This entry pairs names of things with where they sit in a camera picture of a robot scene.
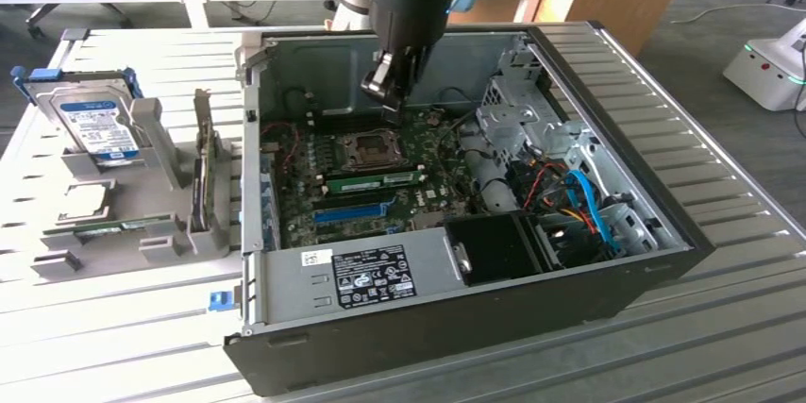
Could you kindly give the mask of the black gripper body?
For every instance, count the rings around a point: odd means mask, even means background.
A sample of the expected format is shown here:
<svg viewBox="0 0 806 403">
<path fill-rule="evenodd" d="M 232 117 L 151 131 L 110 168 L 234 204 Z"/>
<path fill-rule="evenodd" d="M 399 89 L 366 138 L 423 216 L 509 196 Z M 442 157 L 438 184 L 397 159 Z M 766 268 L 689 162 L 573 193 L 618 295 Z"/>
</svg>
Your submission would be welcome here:
<svg viewBox="0 0 806 403">
<path fill-rule="evenodd" d="M 370 26 L 381 49 L 430 48 L 441 39 L 451 0 L 370 0 Z"/>
</svg>

